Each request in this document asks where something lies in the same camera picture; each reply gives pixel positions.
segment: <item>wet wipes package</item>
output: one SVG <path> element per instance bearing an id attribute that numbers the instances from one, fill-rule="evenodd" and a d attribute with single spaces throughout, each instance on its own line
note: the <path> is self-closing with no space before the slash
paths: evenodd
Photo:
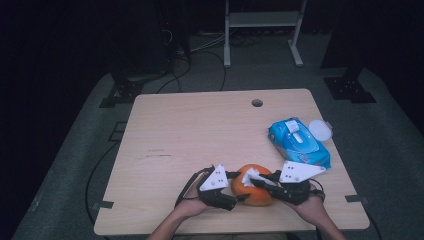
<path id="1" fill-rule="evenodd" d="M 315 125 L 319 125 L 320 129 L 318 131 Z M 324 125 L 310 125 L 310 127 L 312 126 L 314 128 L 313 132 L 321 133 L 318 137 L 321 141 L 331 137 L 330 134 L 327 139 L 322 138 L 323 130 L 327 135 L 328 131 L 331 133 L 331 130 Z M 323 166 L 327 169 L 331 168 L 330 153 L 328 150 L 297 118 L 289 118 L 272 124 L 269 128 L 268 137 L 286 160 Z"/>

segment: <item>dark background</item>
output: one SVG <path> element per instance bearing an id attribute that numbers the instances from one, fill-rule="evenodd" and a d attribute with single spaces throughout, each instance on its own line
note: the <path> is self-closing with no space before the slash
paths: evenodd
<path id="1" fill-rule="evenodd" d="M 298 3 L 231 1 L 234 11 L 243 6 L 290 10 Z M 419 1 L 309 0 L 302 32 L 333 31 L 322 67 L 359 62 L 370 69 L 423 132 L 421 9 Z M 8 0 L 0 11 L 0 238 L 7 239 L 110 63 L 127 72 L 166 70 L 172 49 L 161 29 L 182 38 L 222 31 L 224 1 Z"/>

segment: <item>black cable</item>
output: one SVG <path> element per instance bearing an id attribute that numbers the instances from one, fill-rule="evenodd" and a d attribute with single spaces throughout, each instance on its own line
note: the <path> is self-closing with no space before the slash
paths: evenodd
<path id="1" fill-rule="evenodd" d="M 371 217 L 371 214 L 367 210 L 365 210 L 365 213 L 367 214 L 368 218 L 372 222 L 372 225 L 374 225 L 375 231 L 377 232 L 378 239 L 382 240 L 383 237 L 381 236 L 380 229 L 378 229 L 377 223 L 375 222 L 374 218 Z"/>
<path id="2" fill-rule="evenodd" d="M 213 52 L 208 52 L 208 51 L 199 51 L 199 52 L 196 52 L 196 53 L 207 53 L 207 54 L 212 54 L 212 55 L 214 55 L 215 57 L 217 57 L 217 58 L 219 59 L 219 61 L 221 62 L 222 68 L 224 69 L 224 78 L 222 79 L 222 84 L 221 84 L 221 87 L 219 88 L 219 91 L 222 91 L 222 90 L 223 90 L 223 88 L 224 88 L 224 84 L 225 84 L 225 81 L 226 81 L 226 77 L 227 77 L 227 69 L 225 68 L 224 61 L 221 59 L 221 57 L 220 57 L 220 56 L 218 56 L 218 54 L 213 53 Z"/>
<path id="3" fill-rule="evenodd" d="M 89 178 L 88 178 L 88 180 L 87 180 L 87 184 L 86 184 L 86 186 L 85 186 L 85 196 L 84 196 L 84 199 L 85 199 L 85 210 L 87 211 L 87 214 L 88 214 L 88 218 L 90 218 L 90 221 L 91 221 L 91 223 L 94 225 L 94 219 L 93 219 L 93 216 L 91 216 L 91 214 L 90 214 L 90 208 L 89 208 L 89 206 L 88 206 L 88 189 L 89 189 L 89 186 L 90 186 L 90 182 L 91 182 L 91 179 L 93 178 L 93 175 L 94 175 L 94 172 L 97 170 L 97 168 L 99 167 L 99 165 L 100 165 L 100 163 L 103 161 L 103 159 L 109 154 L 109 152 L 110 151 L 112 151 L 112 149 L 116 146 L 116 145 L 118 145 L 118 143 L 120 143 L 121 141 L 116 141 L 100 158 L 99 158 L 99 160 L 97 161 L 97 163 L 96 163 L 96 165 L 94 166 L 94 168 L 91 170 L 91 173 L 90 173 L 90 176 L 89 176 Z"/>
<path id="4" fill-rule="evenodd" d="M 173 79 L 171 79 L 171 80 L 169 80 L 168 82 L 166 82 L 165 84 L 163 84 L 157 91 L 156 91 L 156 94 L 158 94 L 164 87 L 166 87 L 168 84 L 170 84 L 171 82 L 173 82 L 173 81 L 175 81 L 175 80 L 177 80 L 177 82 L 178 82 L 178 87 L 179 87 L 179 90 L 182 92 L 182 88 L 181 88 L 181 83 L 180 83 L 180 81 L 179 81 L 179 78 L 180 77 L 182 77 L 182 76 L 184 76 L 184 75 L 186 75 L 190 70 L 191 70 L 191 63 L 188 61 L 188 60 L 186 60 L 186 59 L 183 59 L 183 58 L 178 58 L 178 60 L 183 60 L 183 61 L 186 61 L 189 65 L 188 65 L 188 68 L 187 68 L 187 70 L 184 72 L 184 73 L 182 73 L 181 75 L 179 75 L 179 76 L 176 76 L 174 73 L 173 73 L 173 71 L 172 71 L 172 74 L 174 75 L 174 78 Z"/>

